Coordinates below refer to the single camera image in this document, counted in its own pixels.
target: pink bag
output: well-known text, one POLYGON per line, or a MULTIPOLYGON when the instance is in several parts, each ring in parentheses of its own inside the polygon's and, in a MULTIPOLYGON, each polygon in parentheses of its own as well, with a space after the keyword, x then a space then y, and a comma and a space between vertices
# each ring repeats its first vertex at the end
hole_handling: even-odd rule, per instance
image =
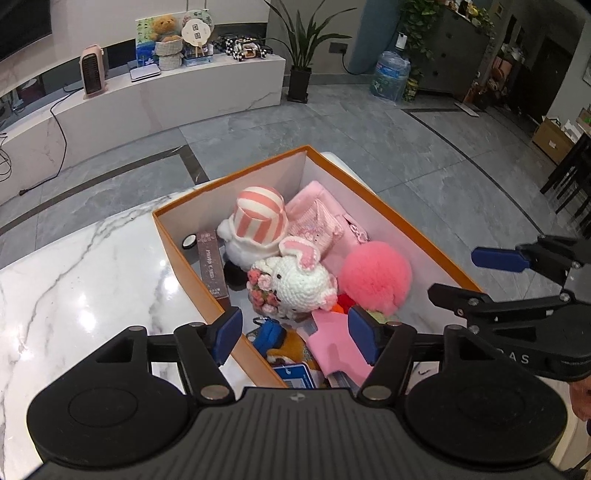
POLYGON ((365 230, 319 182, 311 181, 285 206, 287 232, 316 244, 322 264, 337 276, 353 247, 369 241, 365 230))

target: hand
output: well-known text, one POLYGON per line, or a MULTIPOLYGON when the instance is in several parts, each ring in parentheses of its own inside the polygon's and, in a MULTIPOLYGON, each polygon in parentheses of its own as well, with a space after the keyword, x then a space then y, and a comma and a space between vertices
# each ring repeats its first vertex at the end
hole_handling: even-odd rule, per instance
POLYGON ((569 385, 574 414, 583 421, 591 419, 591 377, 569 385))

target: white knitted pot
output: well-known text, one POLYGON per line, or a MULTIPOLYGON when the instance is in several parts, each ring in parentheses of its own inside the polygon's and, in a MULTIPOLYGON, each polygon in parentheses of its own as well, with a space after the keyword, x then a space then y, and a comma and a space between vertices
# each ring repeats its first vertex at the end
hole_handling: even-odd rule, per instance
POLYGON ((158 55, 158 57, 165 57, 168 55, 174 55, 175 53, 179 53, 182 49, 183 39, 179 38, 178 40, 173 41, 156 42, 156 48, 154 49, 154 53, 158 55))
POLYGON ((160 57, 160 60, 159 60, 160 70, 178 69, 183 62, 181 57, 182 57, 182 55, 180 53, 160 57))

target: television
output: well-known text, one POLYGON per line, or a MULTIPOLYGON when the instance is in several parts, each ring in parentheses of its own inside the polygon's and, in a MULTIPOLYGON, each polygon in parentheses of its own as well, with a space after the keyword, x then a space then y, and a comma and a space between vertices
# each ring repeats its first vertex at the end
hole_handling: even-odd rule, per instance
POLYGON ((50 0, 0 0, 0 61, 51 34, 50 0))

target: white cap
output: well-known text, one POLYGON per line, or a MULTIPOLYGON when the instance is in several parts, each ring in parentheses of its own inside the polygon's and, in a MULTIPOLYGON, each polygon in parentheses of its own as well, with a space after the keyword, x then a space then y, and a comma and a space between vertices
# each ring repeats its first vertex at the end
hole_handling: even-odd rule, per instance
POLYGON ((404 50, 406 47, 406 41, 408 37, 404 33, 398 34, 398 40, 396 41, 396 48, 400 48, 400 50, 404 50))

